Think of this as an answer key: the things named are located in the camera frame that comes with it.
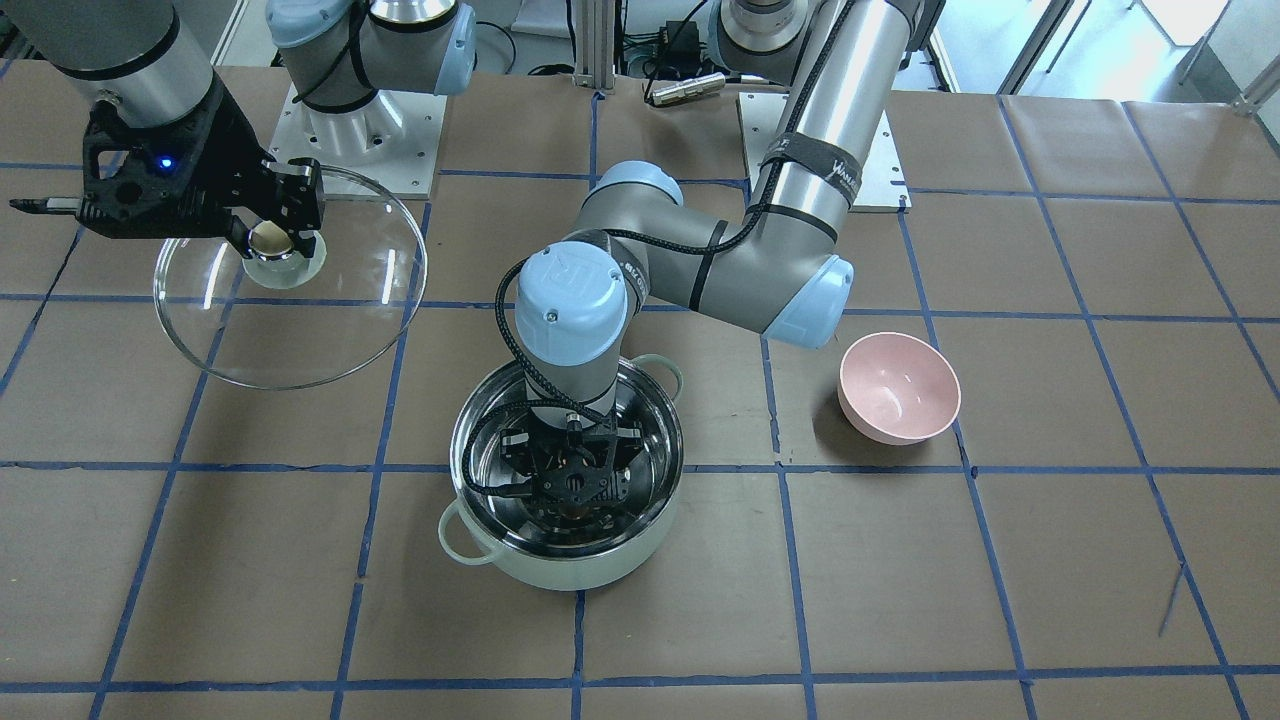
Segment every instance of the pink cup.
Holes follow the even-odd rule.
[[[863,434],[911,445],[951,427],[960,380],[929,343],[902,333],[873,333],[840,361],[840,406]]]

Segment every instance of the transparent pot lid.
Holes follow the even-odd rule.
[[[238,386],[294,389],[369,365],[408,328],[426,290],[419,222],[389,191],[324,165],[324,223],[312,258],[270,223],[246,260],[223,238],[170,238],[152,297],[169,340]]]

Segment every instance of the pot handle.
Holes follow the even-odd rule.
[[[502,552],[502,546],[497,546],[489,552],[481,555],[480,557],[467,557],[466,555],[460,555],[458,551],[449,546],[449,541],[444,539],[444,529],[449,527],[449,520],[452,520],[460,511],[460,502],[462,498],[454,498],[444,512],[440,514],[440,523],[435,527],[436,536],[440,538],[440,547],[444,548],[444,553],[452,557],[456,562],[462,565],[488,565],[493,562],[498,555]]]
[[[672,377],[676,378],[676,395],[671,397],[672,405],[675,405],[680,400],[680,396],[685,392],[685,374],[680,372],[680,365],[676,365],[671,357],[657,354],[636,355],[631,359],[631,363],[637,366],[649,364],[662,365],[672,374]]]

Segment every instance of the white mounting plate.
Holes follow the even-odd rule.
[[[751,188],[760,174],[760,160],[777,136],[778,122],[786,109],[787,96],[778,92],[740,92],[737,96],[739,119],[742,122],[742,150],[746,168],[751,173]],[[897,213],[899,208],[911,206],[911,195],[906,191],[902,177],[902,163],[897,158],[897,145],[888,127],[888,117],[881,113],[876,140],[867,154],[867,167],[863,168],[863,187],[858,191],[851,213]]]
[[[390,92],[401,111],[404,113],[404,137],[394,146],[378,147],[378,159],[367,163],[352,163],[324,152],[311,143],[303,127],[301,104],[289,101],[297,90],[291,85],[289,95],[280,109],[275,123],[275,133],[268,149],[282,163],[293,158],[315,158],[324,165],[337,165],[355,170],[378,181],[392,195],[402,200],[426,200],[431,191],[431,178],[435,176],[435,159],[440,147],[440,126],[444,123],[445,97],[425,92]],[[344,183],[351,188],[357,186]],[[326,192],[333,197],[342,195]]]

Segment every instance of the cable connector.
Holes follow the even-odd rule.
[[[687,102],[699,97],[705,97],[724,87],[724,73],[712,73],[709,76],[695,77],[653,91],[653,106],[666,108],[677,102]]]

